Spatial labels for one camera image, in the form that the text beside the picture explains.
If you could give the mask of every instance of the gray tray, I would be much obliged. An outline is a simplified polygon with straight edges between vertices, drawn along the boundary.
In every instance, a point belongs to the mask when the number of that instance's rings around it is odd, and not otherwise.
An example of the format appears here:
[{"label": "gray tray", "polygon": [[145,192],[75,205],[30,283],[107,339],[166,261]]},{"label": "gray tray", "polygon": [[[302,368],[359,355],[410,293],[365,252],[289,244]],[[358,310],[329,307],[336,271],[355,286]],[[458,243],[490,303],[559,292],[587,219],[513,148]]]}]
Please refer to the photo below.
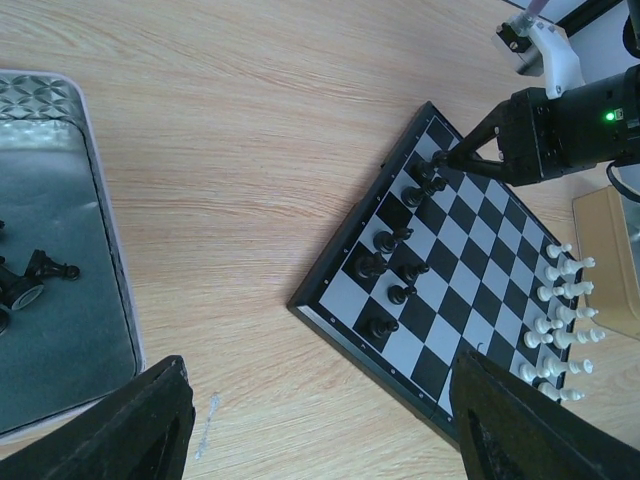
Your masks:
[{"label": "gray tray", "polygon": [[34,249],[75,282],[10,312],[0,335],[0,440],[107,395],[144,369],[133,295],[84,97],[52,73],[0,70],[0,255]]}]

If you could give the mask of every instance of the white pawn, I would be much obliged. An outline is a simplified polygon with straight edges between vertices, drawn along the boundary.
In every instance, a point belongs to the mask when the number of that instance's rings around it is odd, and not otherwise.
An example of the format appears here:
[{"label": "white pawn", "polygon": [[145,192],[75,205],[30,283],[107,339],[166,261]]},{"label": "white pawn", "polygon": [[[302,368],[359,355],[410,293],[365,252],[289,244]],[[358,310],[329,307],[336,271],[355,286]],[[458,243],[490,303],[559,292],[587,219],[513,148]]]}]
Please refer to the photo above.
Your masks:
[{"label": "white pawn", "polygon": [[561,305],[556,308],[556,316],[565,323],[569,323],[574,318],[592,318],[598,313],[600,312],[597,309],[591,307],[582,307],[571,310],[569,307]]},{"label": "white pawn", "polygon": [[564,289],[562,296],[567,300],[571,300],[580,295],[591,295],[593,292],[593,282],[565,283],[561,288]]},{"label": "white pawn", "polygon": [[549,372],[551,372],[551,375],[553,375],[554,377],[557,377],[564,372],[571,372],[574,374],[580,372],[588,374],[593,373],[593,363],[591,363],[591,360],[587,359],[581,362],[576,362],[573,360],[569,362],[561,362],[556,357],[547,357],[542,362],[542,365],[544,366],[544,368],[549,370]]},{"label": "white pawn", "polygon": [[533,382],[536,377],[547,378],[551,376],[551,371],[549,371],[548,368],[533,368],[528,363],[523,363],[522,365],[520,365],[520,369],[518,370],[518,372],[520,373],[520,378],[529,383]]},{"label": "white pawn", "polygon": [[544,276],[547,277],[547,280],[551,280],[555,282],[558,278],[560,278],[561,272],[555,267],[546,267],[544,269]]},{"label": "white pawn", "polygon": [[575,333],[565,332],[564,330],[553,331],[553,344],[560,350],[564,350],[572,343],[598,343],[603,340],[607,334],[602,330],[592,328],[590,330],[580,330]]},{"label": "white pawn", "polygon": [[579,262],[567,259],[560,267],[560,273],[562,275],[573,275],[574,273],[578,273],[578,270],[582,268],[593,268],[595,266],[596,261],[593,257],[584,258]]},{"label": "white pawn", "polygon": [[549,333],[527,332],[524,334],[524,344],[529,348],[536,348],[541,343],[553,342],[553,336]]},{"label": "white pawn", "polygon": [[544,393],[547,397],[549,397],[553,401],[556,401],[556,400],[577,401],[577,400],[583,399],[585,396],[584,393],[582,393],[580,390],[575,390],[573,388],[561,388],[560,390],[558,390],[549,382],[542,382],[540,385],[538,385],[538,390]]},{"label": "white pawn", "polygon": [[564,322],[562,320],[547,320],[543,317],[536,318],[533,326],[536,328],[536,332],[540,334],[547,333],[549,330],[556,330],[558,328],[564,327]]},{"label": "white pawn", "polygon": [[547,256],[549,258],[558,258],[561,253],[570,252],[573,247],[570,243],[563,243],[559,247],[557,245],[547,246]]},{"label": "white pawn", "polygon": [[538,288],[538,298],[543,302],[548,302],[552,297],[557,297],[558,295],[564,295],[564,288],[562,287],[539,287]]}]

